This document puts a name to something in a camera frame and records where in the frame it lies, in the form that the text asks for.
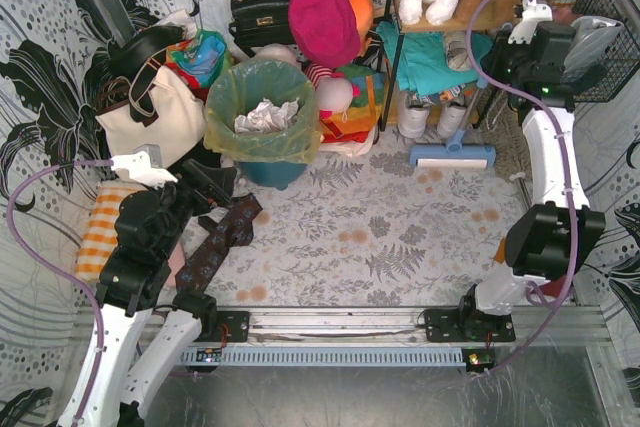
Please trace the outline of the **brown patterned necktie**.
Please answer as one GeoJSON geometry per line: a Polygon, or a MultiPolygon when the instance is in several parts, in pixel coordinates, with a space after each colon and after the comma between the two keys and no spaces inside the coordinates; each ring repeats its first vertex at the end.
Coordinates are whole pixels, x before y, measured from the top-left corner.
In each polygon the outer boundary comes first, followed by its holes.
{"type": "Polygon", "coordinates": [[[248,246],[254,236],[253,221],[262,206],[253,194],[231,199],[227,213],[216,222],[200,216],[198,225],[208,235],[176,274],[176,289],[181,292],[204,292],[232,247],[248,246]]]}

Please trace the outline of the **crumpled white paper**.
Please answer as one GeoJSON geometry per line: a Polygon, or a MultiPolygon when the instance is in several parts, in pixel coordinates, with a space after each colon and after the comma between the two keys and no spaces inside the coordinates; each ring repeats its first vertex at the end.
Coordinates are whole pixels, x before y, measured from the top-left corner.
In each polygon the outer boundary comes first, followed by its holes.
{"type": "Polygon", "coordinates": [[[277,106],[264,99],[247,114],[238,115],[234,120],[234,132],[273,133],[286,130],[295,121],[299,110],[298,98],[277,106]]]}

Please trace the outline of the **grey rolled sock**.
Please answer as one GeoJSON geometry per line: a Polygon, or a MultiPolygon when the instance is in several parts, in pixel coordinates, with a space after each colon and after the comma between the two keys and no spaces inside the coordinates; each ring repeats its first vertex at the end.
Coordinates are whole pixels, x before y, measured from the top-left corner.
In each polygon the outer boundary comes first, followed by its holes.
{"type": "Polygon", "coordinates": [[[472,68],[463,31],[444,32],[442,42],[446,64],[451,70],[464,72],[472,68]]]}

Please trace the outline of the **pink cloth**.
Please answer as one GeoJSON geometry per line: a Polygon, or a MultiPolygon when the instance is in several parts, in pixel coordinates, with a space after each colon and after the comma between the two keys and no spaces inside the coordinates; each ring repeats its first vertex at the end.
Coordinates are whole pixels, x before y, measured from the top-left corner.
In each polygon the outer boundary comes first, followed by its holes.
{"type": "Polygon", "coordinates": [[[178,244],[175,246],[173,252],[171,253],[168,259],[170,275],[166,281],[166,285],[169,288],[176,287],[176,275],[184,267],[185,263],[186,263],[186,257],[185,257],[184,248],[182,246],[182,243],[178,242],[178,244]]]}

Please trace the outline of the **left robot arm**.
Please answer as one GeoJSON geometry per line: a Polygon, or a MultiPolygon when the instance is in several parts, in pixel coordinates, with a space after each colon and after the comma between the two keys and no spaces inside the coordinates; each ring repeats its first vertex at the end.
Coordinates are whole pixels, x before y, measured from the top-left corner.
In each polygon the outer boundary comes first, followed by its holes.
{"type": "Polygon", "coordinates": [[[126,197],[115,222],[117,245],[96,286],[99,310],[76,386],[59,426],[141,426],[186,347],[217,326],[217,305],[183,292],[143,354],[137,344],[168,280],[169,259],[195,215],[228,204],[237,171],[189,160],[185,175],[153,168],[147,154],[115,164],[141,174],[144,189],[126,197]]]}

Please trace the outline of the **black leather handbag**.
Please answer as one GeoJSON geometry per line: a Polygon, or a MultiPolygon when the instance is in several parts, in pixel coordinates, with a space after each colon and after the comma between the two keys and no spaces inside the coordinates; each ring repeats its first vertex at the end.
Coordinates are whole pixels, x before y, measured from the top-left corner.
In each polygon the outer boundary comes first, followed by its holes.
{"type": "Polygon", "coordinates": [[[295,43],[288,19],[290,0],[230,0],[229,33],[249,58],[254,48],[295,43]]]}

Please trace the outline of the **colourful printed bag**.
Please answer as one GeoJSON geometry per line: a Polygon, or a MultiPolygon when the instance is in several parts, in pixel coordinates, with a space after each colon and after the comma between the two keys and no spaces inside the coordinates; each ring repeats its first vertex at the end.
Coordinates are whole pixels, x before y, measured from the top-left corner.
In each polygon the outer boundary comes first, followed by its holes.
{"type": "Polygon", "coordinates": [[[220,33],[198,30],[192,39],[167,48],[165,65],[190,89],[208,89],[233,66],[233,58],[220,33]]]}

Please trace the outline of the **pink white plush doll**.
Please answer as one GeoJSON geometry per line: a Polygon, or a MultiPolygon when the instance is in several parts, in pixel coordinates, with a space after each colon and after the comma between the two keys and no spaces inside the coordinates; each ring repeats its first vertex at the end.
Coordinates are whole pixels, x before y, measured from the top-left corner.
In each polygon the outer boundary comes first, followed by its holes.
{"type": "Polygon", "coordinates": [[[343,119],[346,119],[346,112],[354,98],[360,94],[360,88],[342,73],[319,64],[310,63],[304,73],[315,88],[319,117],[324,120],[342,114],[343,119]]]}

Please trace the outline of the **teal folded cloth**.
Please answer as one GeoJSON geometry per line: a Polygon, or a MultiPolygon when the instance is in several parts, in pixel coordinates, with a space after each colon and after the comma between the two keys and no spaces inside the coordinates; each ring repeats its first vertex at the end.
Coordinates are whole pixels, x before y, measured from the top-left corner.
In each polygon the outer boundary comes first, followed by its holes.
{"type": "MultiPolygon", "coordinates": [[[[396,25],[381,22],[376,31],[384,42],[389,62],[393,64],[399,37],[396,25]]],[[[492,44],[488,36],[475,32],[472,34],[473,53],[477,61],[489,52],[492,44]]],[[[400,90],[426,96],[475,82],[478,78],[473,67],[469,71],[457,72],[447,66],[441,33],[405,34],[396,75],[400,90]]]]}

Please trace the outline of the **yellow trash bag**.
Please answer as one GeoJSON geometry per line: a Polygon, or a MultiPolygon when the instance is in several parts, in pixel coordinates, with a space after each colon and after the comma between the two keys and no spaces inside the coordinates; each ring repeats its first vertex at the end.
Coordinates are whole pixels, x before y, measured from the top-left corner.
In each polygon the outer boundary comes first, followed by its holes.
{"type": "Polygon", "coordinates": [[[290,63],[249,60],[209,90],[204,146],[240,162],[309,164],[321,142],[315,88],[290,63]]]}

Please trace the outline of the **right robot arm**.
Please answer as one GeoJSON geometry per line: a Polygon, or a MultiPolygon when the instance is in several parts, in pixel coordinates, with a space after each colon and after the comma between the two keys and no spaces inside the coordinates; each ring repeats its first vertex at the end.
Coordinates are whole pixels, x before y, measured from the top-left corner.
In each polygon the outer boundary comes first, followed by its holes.
{"type": "Polygon", "coordinates": [[[506,235],[503,266],[460,301],[460,329],[469,337],[505,327],[515,304],[551,282],[562,281],[557,300],[564,301],[604,232],[605,216],[590,207],[581,186],[575,102],[562,81],[575,34],[570,26],[542,21],[527,42],[500,35],[482,62],[482,78],[509,95],[527,142],[533,191],[527,212],[506,235]]]}

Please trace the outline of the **magenta fabric bag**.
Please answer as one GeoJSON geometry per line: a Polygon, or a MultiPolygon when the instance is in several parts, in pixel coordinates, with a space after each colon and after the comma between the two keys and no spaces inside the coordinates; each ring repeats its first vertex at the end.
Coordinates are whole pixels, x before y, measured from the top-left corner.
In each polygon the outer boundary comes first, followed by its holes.
{"type": "Polygon", "coordinates": [[[313,63],[335,69],[360,51],[349,0],[290,0],[288,21],[299,50],[313,63]]]}

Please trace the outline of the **aluminium front rail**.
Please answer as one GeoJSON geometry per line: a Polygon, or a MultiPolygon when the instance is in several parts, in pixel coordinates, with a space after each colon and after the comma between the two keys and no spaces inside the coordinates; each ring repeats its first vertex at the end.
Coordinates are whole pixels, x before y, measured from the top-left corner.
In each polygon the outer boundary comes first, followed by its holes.
{"type": "MultiPolygon", "coordinates": [[[[424,307],[221,307],[219,311],[249,311],[248,345],[356,345],[383,346],[506,346],[515,347],[531,339],[536,345],[573,346],[608,343],[611,336],[599,308],[564,306],[552,318],[542,307],[518,306],[511,314],[514,342],[433,343],[425,333],[424,307]]],[[[119,338],[132,333],[135,342],[147,344],[162,327],[179,334],[194,325],[197,339],[210,333],[192,314],[172,314],[158,309],[126,316],[107,307],[102,313],[106,336],[119,338]]]]}

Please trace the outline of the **teal trash bin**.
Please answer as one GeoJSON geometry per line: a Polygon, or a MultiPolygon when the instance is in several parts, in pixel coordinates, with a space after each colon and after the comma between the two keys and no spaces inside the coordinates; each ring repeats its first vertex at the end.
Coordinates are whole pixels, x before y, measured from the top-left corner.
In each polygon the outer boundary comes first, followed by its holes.
{"type": "Polygon", "coordinates": [[[308,165],[291,162],[238,162],[241,174],[261,187],[285,190],[306,171],[308,165]]]}

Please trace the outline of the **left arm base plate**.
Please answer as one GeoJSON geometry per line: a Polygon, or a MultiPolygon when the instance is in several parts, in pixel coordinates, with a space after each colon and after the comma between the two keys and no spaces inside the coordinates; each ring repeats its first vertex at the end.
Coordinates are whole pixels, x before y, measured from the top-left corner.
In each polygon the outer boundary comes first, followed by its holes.
{"type": "Polygon", "coordinates": [[[248,340],[249,324],[249,311],[219,311],[213,330],[201,334],[195,342],[245,343],[248,340]]]}

